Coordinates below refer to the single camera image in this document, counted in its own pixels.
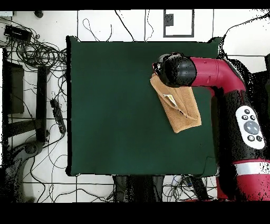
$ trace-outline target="towel label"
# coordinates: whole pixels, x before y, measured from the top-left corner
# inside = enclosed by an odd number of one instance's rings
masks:
[[[175,107],[178,107],[172,94],[163,94],[163,96],[168,97],[169,100],[175,105]]]

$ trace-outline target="power strip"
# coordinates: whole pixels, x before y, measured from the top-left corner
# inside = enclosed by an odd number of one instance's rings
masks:
[[[66,127],[65,127],[65,123],[64,123],[64,119],[62,116],[62,112],[60,109],[60,106],[58,104],[58,102],[55,99],[52,99],[50,101],[51,107],[53,108],[53,116],[59,126],[59,131],[61,134],[65,134],[66,133]]]

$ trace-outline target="white button panel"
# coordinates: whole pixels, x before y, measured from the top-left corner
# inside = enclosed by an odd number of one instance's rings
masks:
[[[255,112],[252,110],[252,108],[248,106],[241,106],[237,109],[235,115],[243,141],[252,148],[255,148],[257,150],[263,149],[265,146],[265,141],[263,138],[263,134],[261,132],[261,128],[259,128],[259,132],[256,135],[250,134],[244,129],[246,122],[253,122],[253,123],[256,122],[259,125],[257,116]]]

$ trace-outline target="black border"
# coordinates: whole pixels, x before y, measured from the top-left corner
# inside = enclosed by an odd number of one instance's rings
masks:
[[[67,111],[66,111],[66,124],[67,124],[67,167],[66,174],[71,175],[72,163],[72,132],[71,132],[71,41],[70,36],[66,36],[66,88],[67,92]]]

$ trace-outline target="towel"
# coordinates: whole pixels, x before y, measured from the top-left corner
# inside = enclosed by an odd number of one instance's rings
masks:
[[[150,82],[175,133],[201,125],[200,113],[191,87],[168,87],[156,74],[152,75]]]

